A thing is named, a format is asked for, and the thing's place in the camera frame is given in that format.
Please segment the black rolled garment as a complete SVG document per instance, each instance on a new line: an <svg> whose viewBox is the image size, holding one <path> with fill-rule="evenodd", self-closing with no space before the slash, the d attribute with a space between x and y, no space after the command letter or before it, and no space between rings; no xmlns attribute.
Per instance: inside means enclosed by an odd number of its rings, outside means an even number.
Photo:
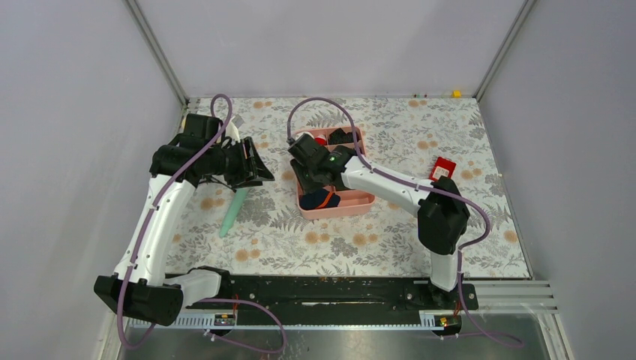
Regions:
<svg viewBox="0 0 636 360"><path fill-rule="evenodd" d="M337 128L328 135L327 142L333 146L354 143L353 132L345 131L343 128Z"/></svg>

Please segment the red rolled garment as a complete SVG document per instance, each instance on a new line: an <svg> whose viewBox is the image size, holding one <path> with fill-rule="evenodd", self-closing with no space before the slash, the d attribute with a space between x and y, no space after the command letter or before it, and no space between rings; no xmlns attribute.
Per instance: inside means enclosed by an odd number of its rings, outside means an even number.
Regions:
<svg viewBox="0 0 636 360"><path fill-rule="evenodd" d="M318 143L321 146L327 146L328 145L328 140L325 136L316 136L314 137L314 141L316 143Z"/></svg>

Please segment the red small box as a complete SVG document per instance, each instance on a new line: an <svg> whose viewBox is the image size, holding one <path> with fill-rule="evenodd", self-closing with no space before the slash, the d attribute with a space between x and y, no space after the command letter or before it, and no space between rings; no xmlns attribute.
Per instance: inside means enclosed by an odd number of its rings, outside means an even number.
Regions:
<svg viewBox="0 0 636 360"><path fill-rule="evenodd" d="M457 164L444 157L438 157L430 172L429 179L431 181L439 181L442 177L451 178L456 169Z"/></svg>

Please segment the floral table mat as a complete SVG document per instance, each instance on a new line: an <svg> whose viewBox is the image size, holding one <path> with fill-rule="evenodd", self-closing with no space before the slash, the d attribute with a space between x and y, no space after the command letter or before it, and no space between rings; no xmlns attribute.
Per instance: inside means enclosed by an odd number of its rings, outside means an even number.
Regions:
<svg viewBox="0 0 636 360"><path fill-rule="evenodd" d="M197 101L194 112L241 116L240 133L253 138L275 180L250 189L228 234L219 230L233 198L219 184L202 184L188 203L167 258L169 273L214 266L234 274L423 277L431 256L418 240L416 220L376 199L360 216L306 220L296 205L286 126L294 130L361 128L369 161L417 178L438 157L454 161L461 194L482 207L492 230L472 213L462 242L468 278L528 278L512 213L477 102L470 98L338 98L302 104L298 98Z"/></svg>

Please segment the black tripod microphone stand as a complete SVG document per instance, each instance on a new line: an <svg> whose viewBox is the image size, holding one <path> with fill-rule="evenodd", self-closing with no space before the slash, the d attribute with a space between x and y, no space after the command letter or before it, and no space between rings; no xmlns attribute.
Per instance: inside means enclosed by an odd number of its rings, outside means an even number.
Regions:
<svg viewBox="0 0 636 360"><path fill-rule="evenodd" d="M235 187L230 186L229 184L227 184L224 181L221 181L220 179L214 177L213 175L204 175L202 177L202 179L199 181L200 185L204 185L204 184L216 184L216 185L221 185L227 189L229 189L230 191L232 191L233 193L235 193L237 190Z"/></svg>

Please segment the mint green microphone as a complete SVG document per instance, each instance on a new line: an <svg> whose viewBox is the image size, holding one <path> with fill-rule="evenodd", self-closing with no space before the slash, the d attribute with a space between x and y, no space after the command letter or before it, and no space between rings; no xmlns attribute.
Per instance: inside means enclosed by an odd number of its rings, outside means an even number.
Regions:
<svg viewBox="0 0 636 360"><path fill-rule="evenodd" d="M226 214L223 218L223 221L220 225L219 236L221 238L225 237L228 234L228 232L232 229L233 224L235 223L236 218L238 217L239 212L241 211L242 205L244 204L248 193L249 193L249 189L246 187L239 188L234 193L234 197L232 198L232 201L229 204L229 208L227 209Z"/></svg>

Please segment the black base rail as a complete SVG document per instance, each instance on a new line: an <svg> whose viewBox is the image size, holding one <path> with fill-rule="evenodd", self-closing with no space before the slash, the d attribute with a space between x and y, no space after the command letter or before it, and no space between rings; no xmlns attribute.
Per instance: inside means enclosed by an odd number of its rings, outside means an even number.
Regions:
<svg viewBox="0 0 636 360"><path fill-rule="evenodd" d="M240 326L269 326L272 319L249 306L256 302L285 326L415 326L421 312L459 315L479 308L475 287L438 289L427 278L231 275L219 298L240 304L201 302L197 310L228 310Z"/></svg>

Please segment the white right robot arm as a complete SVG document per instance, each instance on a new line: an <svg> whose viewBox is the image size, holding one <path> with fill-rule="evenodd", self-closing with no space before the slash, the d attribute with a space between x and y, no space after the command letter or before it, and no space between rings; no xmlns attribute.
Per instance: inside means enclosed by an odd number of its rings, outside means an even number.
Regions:
<svg viewBox="0 0 636 360"><path fill-rule="evenodd" d="M467 231L470 212L450 178L410 178L384 166L372 166L359 145L338 145L329 150L307 134L291 139L288 152L306 194L326 185L343 185L394 203L411 214L417 220L418 240L430 251L431 301L448 309L459 300L458 242Z"/></svg>

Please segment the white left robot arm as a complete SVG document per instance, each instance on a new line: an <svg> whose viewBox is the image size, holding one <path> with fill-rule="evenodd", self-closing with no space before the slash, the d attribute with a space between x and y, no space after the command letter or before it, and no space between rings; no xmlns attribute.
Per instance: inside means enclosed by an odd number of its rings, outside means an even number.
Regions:
<svg viewBox="0 0 636 360"><path fill-rule="evenodd" d="M114 313L170 326L201 299L214 308L232 301L228 271L203 266L168 278L166 267L182 213L205 179L221 176L236 190L275 178L253 139L232 135L233 128L216 117L189 114L184 130L153 154L145 208L130 244L114 272L94 283L94 293Z"/></svg>

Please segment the pink compartment organizer box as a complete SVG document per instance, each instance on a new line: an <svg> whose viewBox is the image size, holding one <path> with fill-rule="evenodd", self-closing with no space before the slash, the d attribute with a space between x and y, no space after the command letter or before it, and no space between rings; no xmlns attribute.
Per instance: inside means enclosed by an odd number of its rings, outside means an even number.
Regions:
<svg viewBox="0 0 636 360"><path fill-rule="evenodd" d="M328 137L328 135L336 130L337 128L343 128L345 131L352 131L351 126L344 127L323 127L323 128L314 128L314 129L306 129L306 130L298 130L293 132L292 135L294 139L299 138L303 134L310 134L313 138L317 136ZM336 146L339 145L327 145L328 150L333 150ZM353 149L354 143L342 144L342 146L349 147ZM334 208L324 208L319 210L305 211L300 209L299 207L299 197L303 195L302 189L297 182L296 185L296 205L302 215L303 218L307 220L319 220L326 218L342 218L353 215L363 215L370 211L371 206L374 204L376 197L370 193L366 193L361 190L335 190L333 186L327 186L323 189L328 191L334 191L337 195L341 197L341 201L338 207Z"/></svg>

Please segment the navy orange boxer underwear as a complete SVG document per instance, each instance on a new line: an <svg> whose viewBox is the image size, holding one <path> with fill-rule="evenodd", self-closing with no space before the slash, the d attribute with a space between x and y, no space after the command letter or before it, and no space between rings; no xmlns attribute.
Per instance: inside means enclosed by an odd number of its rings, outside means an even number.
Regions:
<svg viewBox="0 0 636 360"><path fill-rule="evenodd" d="M299 207L305 211L338 207L340 202L341 197L339 195L326 189L319 189L299 197Z"/></svg>

